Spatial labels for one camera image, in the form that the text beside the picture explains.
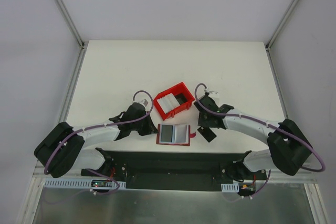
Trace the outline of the black credit card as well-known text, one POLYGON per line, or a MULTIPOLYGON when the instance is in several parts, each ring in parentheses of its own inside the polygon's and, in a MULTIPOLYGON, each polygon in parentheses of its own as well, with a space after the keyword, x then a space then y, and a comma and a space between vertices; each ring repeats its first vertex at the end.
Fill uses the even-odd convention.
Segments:
POLYGON ((173 126, 162 124, 160 129, 161 129, 160 141, 163 142, 163 143, 172 143, 173 126))
POLYGON ((217 135, 208 127, 201 126, 197 129, 197 131, 208 143, 210 143, 217 137, 217 135))

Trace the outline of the red leather card holder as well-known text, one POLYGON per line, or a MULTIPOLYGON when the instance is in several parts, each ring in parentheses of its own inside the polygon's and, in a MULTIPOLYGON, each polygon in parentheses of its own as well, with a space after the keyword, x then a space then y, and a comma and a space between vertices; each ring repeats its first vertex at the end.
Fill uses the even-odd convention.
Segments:
POLYGON ((190 146, 191 139, 196 136, 196 132, 191 131, 191 126, 188 124, 164 124, 173 126, 173 139, 172 143, 163 143, 160 141, 161 137, 161 127, 162 124, 158 125, 158 134, 156 137, 157 145, 169 145, 169 146, 190 146))

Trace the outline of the red plastic bin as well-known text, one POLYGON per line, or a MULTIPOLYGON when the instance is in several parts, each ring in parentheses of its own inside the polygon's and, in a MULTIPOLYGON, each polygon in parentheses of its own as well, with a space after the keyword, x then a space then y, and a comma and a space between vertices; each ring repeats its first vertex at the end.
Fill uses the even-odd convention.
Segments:
POLYGON ((175 117, 178 113, 188 110, 192 103, 195 101, 194 96, 191 94, 190 90, 187 88, 184 82, 180 82, 162 92, 156 95, 154 98, 154 106, 159 113, 161 119, 165 121, 166 119, 175 117), (165 114, 161 107, 159 106, 157 99, 164 97, 165 95, 172 93, 178 102, 180 103, 180 106, 176 109, 170 111, 169 113, 165 114))

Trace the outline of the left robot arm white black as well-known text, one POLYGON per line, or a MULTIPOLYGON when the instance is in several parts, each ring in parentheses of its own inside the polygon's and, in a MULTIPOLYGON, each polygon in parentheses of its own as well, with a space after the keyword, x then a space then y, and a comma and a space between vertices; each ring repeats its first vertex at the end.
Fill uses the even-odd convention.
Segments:
POLYGON ((76 169, 82 176, 111 177, 112 157, 100 144, 121 140, 131 132, 140 136, 158 133, 143 103, 132 103, 105 124, 74 130, 67 122, 61 122, 35 148, 34 156, 53 178, 76 169))

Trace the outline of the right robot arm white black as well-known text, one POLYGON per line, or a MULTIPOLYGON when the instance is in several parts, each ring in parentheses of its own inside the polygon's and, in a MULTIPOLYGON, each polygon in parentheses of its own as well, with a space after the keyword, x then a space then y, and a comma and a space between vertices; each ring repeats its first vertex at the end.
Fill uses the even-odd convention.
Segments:
POLYGON ((217 106, 208 93, 197 99, 194 105, 199 111, 199 126, 236 131, 267 145, 262 151, 247 151, 233 165, 240 178, 248 179, 262 169, 276 168, 289 176, 294 176, 300 169, 308 170, 304 163, 313 153, 313 148, 294 121, 269 122, 231 105, 217 106))

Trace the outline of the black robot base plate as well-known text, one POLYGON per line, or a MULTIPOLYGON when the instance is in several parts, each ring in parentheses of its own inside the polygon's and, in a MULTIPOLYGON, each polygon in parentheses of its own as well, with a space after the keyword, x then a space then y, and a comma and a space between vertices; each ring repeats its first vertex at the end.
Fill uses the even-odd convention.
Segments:
POLYGON ((107 160, 97 172, 125 182, 127 189, 220 191, 221 185, 233 183, 233 178, 266 179, 260 170, 236 170, 244 153, 101 153, 107 160))

